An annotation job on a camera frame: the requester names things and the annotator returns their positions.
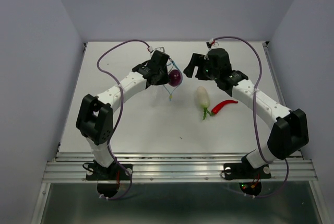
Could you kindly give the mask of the purple red onion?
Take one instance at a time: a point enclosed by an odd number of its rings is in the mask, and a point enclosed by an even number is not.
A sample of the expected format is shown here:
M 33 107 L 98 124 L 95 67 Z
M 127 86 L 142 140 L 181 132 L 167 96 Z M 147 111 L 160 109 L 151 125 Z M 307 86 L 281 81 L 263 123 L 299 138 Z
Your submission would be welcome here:
M 168 84 L 172 87 L 177 87 L 182 82 L 182 74 L 179 70 L 173 69 L 168 73 L 169 82 Z

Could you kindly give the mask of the clear zip top bag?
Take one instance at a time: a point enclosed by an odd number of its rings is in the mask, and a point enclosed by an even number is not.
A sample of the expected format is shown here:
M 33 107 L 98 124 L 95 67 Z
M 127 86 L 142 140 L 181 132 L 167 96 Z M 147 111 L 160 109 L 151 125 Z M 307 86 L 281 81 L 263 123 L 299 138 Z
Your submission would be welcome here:
M 176 62 L 172 59 L 170 59 L 166 65 L 167 68 L 167 75 L 168 73 L 173 70 L 173 69 L 177 69 L 181 72 L 180 68 L 178 67 L 178 65 L 176 64 Z M 165 85 L 160 85 L 160 86 L 154 86 L 154 88 L 152 89 L 152 99 L 151 99 L 151 104 L 156 107 L 158 105 L 162 105 L 165 102 L 168 103 L 172 103 L 173 100 L 173 96 L 175 94 L 175 92 L 178 90 L 178 88 L 180 87 L 180 85 L 183 82 L 183 74 L 182 74 L 182 82 L 179 86 L 177 87 L 172 87 L 169 84 L 165 84 Z

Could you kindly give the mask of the white daikon radish with leaves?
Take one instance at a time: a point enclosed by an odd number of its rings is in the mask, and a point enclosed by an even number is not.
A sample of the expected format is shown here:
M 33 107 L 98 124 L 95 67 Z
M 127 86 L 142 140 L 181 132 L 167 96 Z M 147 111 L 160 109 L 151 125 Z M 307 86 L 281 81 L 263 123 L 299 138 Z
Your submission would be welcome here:
M 196 103 L 199 109 L 202 111 L 202 120 L 205 120 L 207 116 L 212 116 L 209 110 L 210 99 L 207 90 L 203 86 L 199 86 L 196 90 Z

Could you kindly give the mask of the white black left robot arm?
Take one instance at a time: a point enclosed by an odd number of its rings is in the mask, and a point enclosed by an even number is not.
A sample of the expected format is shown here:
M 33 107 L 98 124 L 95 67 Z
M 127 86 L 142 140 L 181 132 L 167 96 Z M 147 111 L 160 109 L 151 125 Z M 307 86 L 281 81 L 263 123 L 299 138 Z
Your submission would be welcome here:
M 91 147 L 98 173 L 104 179 L 116 174 L 115 158 L 109 152 L 114 133 L 113 114 L 132 96 L 150 86 L 168 83 L 167 62 L 170 56 L 159 50 L 151 53 L 151 59 L 135 66 L 115 86 L 96 96 L 90 94 L 82 99 L 76 127 Z

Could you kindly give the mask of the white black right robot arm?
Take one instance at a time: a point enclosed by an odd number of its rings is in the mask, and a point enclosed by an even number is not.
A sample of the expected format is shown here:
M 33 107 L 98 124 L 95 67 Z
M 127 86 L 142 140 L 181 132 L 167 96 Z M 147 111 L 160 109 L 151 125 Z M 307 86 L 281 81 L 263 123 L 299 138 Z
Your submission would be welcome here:
M 214 81 L 219 89 L 252 109 L 270 128 L 266 144 L 248 153 L 240 164 L 242 175 L 252 177 L 259 167 L 276 159 L 283 160 L 308 144 L 305 112 L 293 111 L 274 101 L 243 72 L 233 70 L 225 49 L 211 49 L 205 55 L 194 53 L 183 73 L 188 78 Z

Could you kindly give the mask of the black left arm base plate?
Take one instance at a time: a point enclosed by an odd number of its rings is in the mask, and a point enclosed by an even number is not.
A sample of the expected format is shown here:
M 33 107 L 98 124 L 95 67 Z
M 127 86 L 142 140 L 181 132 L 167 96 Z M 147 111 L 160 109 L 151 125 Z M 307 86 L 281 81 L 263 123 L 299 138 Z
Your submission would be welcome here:
M 123 181 L 130 180 L 129 175 L 119 165 L 113 162 L 109 167 L 103 167 L 96 162 L 85 162 L 82 167 L 86 171 L 87 181 Z

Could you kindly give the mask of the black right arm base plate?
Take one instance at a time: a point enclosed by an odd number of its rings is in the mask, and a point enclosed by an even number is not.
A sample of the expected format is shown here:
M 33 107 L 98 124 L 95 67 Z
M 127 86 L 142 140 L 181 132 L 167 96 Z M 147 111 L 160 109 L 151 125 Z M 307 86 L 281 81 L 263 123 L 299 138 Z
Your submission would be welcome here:
M 254 169 L 251 165 L 245 163 L 225 163 L 220 176 L 228 181 L 231 180 L 252 180 L 252 179 L 270 179 L 271 172 L 269 166 L 263 165 Z

